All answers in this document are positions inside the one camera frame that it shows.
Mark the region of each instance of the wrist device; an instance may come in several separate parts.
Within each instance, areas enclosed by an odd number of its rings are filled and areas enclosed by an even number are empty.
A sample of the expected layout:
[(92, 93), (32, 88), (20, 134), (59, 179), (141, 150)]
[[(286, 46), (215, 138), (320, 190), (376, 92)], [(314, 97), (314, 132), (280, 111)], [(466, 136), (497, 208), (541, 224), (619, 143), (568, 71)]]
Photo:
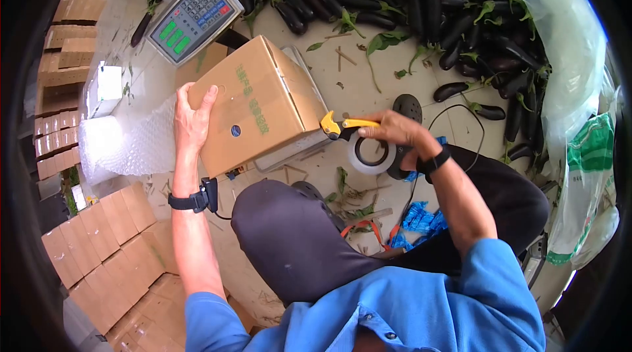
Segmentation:
[(417, 172), (424, 174), (426, 177), (426, 181), (432, 184), (431, 174), (437, 171), (437, 169), (441, 167), (449, 158), (450, 151), (448, 151), (447, 146), (443, 145), (441, 153), (439, 153), (434, 158), (431, 158), (428, 161), (423, 161), (421, 158), (417, 158)]

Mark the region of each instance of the clear tape roll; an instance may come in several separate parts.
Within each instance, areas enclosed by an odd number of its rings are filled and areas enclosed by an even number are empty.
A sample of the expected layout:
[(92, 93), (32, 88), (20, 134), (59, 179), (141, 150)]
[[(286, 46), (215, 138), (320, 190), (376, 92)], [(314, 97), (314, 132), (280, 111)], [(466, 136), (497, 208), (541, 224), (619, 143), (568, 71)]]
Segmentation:
[(389, 143), (388, 145), (388, 155), (384, 161), (376, 166), (367, 166), (362, 163), (358, 156), (355, 153), (355, 145), (360, 139), (358, 132), (352, 134), (351, 138), (349, 138), (349, 145), (347, 145), (347, 155), (349, 156), (349, 163), (352, 164), (353, 168), (357, 169), (362, 174), (368, 175), (377, 175), (385, 172), (391, 164), (395, 161), (395, 155), (397, 154), (397, 148), (394, 143)]

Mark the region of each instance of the hand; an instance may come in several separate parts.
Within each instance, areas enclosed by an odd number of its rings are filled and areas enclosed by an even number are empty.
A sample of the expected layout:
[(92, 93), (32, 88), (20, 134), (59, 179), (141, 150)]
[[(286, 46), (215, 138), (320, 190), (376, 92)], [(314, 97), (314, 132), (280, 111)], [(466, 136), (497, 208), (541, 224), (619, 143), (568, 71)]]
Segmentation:
[(392, 110), (379, 111), (356, 119), (372, 120), (380, 127), (361, 127), (361, 137), (383, 140), (396, 145), (415, 146), (420, 131), (425, 130), (419, 123)]
[(173, 117), (176, 157), (197, 158), (209, 133), (209, 115), (217, 99), (217, 86), (209, 88), (201, 101), (200, 109), (193, 111), (188, 101), (188, 91), (193, 85), (194, 82), (189, 82), (177, 92), (178, 99)]

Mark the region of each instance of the black shoe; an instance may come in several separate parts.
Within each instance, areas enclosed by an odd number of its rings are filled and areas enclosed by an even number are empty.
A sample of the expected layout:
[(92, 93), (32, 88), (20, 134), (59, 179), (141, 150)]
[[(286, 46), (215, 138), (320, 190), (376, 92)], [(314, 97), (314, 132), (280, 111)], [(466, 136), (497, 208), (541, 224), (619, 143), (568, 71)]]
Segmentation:
[(338, 229), (338, 231), (340, 232), (344, 230), (346, 224), (338, 215), (334, 214), (331, 209), (329, 209), (329, 206), (325, 203), (325, 199), (322, 197), (322, 194), (320, 194), (320, 191), (318, 191), (318, 189), (316, 189), (314, 185), (309, 182), (298, 181), (294, 182), (292, 184), (292, 187), (304, 194), (305, 197), (320, 200), (322, 202), (323, 209), (325, 210), (325, 212), (327, 212), (329, 219), (334, 224), (334, 226), (336, 226), (336, 229)]
[[(393, 111), (404, 115), (407, 118), (410, 118), (418, 123), (422, 122), (422, 107), (419, 104), (417, 98), (411, 94), (401, 94), (399, 97), (395, 99), (393, 103)], [(401, 161), (406, 156), (406, 154), (413, 149), (413, 147), (406, 145), (397, 145), (397, 154), (395, 155), (395, 160), (389, 169), (386, 170), (386, 173), (395, 180), (402, 180), (406, 178), (410, 171), (404, 171), (399, 169), (401, 165)]]

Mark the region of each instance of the black sandal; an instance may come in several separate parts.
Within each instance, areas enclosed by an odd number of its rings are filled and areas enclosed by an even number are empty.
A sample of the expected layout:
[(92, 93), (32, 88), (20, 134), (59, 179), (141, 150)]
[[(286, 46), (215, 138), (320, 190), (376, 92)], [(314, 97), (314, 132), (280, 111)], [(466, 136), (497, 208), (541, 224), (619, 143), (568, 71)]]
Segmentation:
[[(419, 100), (412, 94), (400, 94), (393, 103), (393, 111), (404, 115), (418, 123), (422, 122), (422, 106), (419, 104)], [(399, 168), (401, 161), (406, 154), (413, 149), (413, 147), (407, 145), (397, 145), (397, 154), (395, 160), (386, 173), (395, 180), (402, 180), (406, 178), (410, 171), (404, 171)]]

